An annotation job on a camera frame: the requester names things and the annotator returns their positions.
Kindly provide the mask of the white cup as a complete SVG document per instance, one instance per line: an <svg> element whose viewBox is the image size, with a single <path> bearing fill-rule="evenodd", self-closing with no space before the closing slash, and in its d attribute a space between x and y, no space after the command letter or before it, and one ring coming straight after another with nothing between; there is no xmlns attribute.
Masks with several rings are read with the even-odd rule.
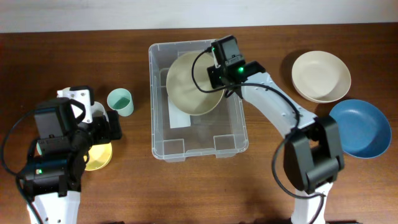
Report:
<svg viewBox="0 0 398 224"><path fill-rule="evenodd" d="M97 101L95 101L94 105L91 106L91 115L93 118L105 117L105 120L109 121L109 118L108 118L107 112L105 111L104 106Z"/></svg>

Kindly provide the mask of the yellow small bowl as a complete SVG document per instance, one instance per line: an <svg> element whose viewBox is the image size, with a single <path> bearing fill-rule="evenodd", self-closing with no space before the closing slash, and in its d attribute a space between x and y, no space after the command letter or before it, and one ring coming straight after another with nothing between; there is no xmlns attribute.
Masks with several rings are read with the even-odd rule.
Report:
<svg viewBox="0 0 398 224"><path fill-rule="evenodd" d="M94 145L88 151L88 155L84 156L86 162L86 171L94 171L102 169L111 160L113 148L111 143Z"/></svg>

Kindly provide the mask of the mint green cup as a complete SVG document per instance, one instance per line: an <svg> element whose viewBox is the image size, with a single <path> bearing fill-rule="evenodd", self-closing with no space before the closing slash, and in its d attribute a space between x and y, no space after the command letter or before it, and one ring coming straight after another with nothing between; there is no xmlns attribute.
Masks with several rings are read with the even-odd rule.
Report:
<svg viewBox="0 0 398 224"><path fill-rule="evenodd" d="M124 88L117 88L111 91L107 97L107 104L123 117L132 115L134 111L132 95Z"/></svg>

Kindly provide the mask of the cream bowl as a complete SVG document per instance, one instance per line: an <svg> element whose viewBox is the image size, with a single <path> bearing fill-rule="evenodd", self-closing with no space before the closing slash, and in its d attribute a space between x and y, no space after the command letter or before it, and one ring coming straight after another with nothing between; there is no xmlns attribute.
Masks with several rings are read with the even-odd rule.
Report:
<svg viewBox="0 0 398 224"><path fill-rule="evenodd" d="M209 53L187 52L174 61L166 80L167 94L184 113L199 116L209 113L221 101L224 91L205 93L212 89L207 68L214 65Z"/></svg>
<svg viewBox="0 0 398 224"><path fill-rule="evenodd" d="M305 99L331 103L344 97L351 88L351 74L337 56L324 51L310 51L292 65L292 83Z"/></svg>

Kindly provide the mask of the blue bowl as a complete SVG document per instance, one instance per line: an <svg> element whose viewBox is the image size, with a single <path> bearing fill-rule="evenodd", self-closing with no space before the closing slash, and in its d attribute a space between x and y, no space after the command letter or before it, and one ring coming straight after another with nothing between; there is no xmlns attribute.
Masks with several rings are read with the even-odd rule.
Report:
<svg viewBox="0 0 398 224"><path fill-rule="evenodd" d="M338 123L343 151L360 159L383 155L392 142L392 128L374 105L363 100L345 100L336 104L330 116Z"/></svg>

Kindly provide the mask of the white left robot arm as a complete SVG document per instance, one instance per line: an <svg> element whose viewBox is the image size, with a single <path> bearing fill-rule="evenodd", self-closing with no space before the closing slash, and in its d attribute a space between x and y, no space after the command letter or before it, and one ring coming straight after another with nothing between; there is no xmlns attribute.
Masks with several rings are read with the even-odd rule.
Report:
<svg viewBox="0 0 398 224"><path fill-rule="evenodd" d="M121 139L118 114L93 116L94 102L92 88L74 86L36 106L39 137L32 141L27 164L16 175L32 223L76 223L89 150Z"/></svg>

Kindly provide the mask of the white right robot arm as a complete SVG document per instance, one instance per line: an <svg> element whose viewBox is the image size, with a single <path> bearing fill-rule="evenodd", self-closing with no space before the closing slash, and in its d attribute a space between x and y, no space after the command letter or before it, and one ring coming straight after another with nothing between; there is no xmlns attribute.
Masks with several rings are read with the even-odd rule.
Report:
<svg viewBox="0 0 398 224"><path fill-rule="evenodd" d="M272 175L295 199L290 222L325 223L327 195L345 166L337 122L302 108L257 62L232 69L213 65L207 72L212 89L235 92L283 137L272 158Z"/></svg>

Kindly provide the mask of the clear plastic storage bin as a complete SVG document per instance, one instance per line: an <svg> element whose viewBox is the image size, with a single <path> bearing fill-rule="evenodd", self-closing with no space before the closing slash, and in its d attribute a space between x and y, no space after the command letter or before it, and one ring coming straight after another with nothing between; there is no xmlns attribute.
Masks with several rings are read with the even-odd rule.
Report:
<svg viewBox="0 0 398 224"><path fill-rule="evenodd" d="M191 126L170 128L167 74L172 63L187 52L201 52L211 40L156 43L149 47L152 154L167 162L214 155L233 157L249 146L243 102L237 95L222 98L207 114L190 116Z"/></svg>

